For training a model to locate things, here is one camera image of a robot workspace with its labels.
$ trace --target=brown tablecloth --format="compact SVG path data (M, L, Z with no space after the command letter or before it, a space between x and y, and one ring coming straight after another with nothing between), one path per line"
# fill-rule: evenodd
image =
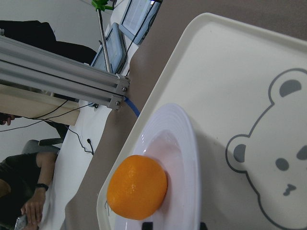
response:
M307 40L305 0L164 0L146 39L130 62L127 96L139 110L186 26L205 12ZM99 229L97 196L135 122L136 116L125 103L110 113L81 186L66 206L66 229Z

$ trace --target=orange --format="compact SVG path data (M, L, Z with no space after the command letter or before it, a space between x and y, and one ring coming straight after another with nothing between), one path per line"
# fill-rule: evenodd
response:
M167 178L159 163L146 156L132 155L115 170L106 199L116 214L141 220L161 206L166 191Z

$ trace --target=green clamp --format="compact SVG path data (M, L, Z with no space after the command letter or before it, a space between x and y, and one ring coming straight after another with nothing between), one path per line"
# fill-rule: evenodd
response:
M96 8L96 10L114 10L112 6L107 6L108 0L92 0L92 5Z

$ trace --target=white wall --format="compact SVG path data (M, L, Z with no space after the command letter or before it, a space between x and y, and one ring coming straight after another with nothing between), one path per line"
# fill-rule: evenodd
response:
M0 20L39 20L50 23L58 41L88 46L97 51L101 40L98 16L90 0L0 0ZM111 11L102 12L104 28ZM25 118L12 121L0 130L29 124ZM57 138L58 133L45 122L8 132L0 132L0 161L21 153L30 139Z

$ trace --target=metal frame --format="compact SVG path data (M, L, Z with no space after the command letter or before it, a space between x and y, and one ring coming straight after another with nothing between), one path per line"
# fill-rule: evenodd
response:
M129 80L0 36L0 79L118 109Z

